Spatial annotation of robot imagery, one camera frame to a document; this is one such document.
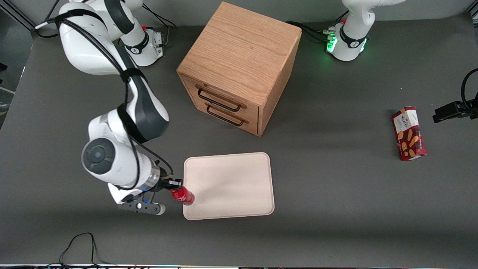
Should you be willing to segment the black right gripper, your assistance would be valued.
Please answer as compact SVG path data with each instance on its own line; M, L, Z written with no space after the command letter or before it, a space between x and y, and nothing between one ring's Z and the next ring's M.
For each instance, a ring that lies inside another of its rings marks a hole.
M181 188L183 186L183 180L171 179L170 177L161 178L158 182L158 191L165 189L169 192L173 192L171 185L174 186L174 188Z

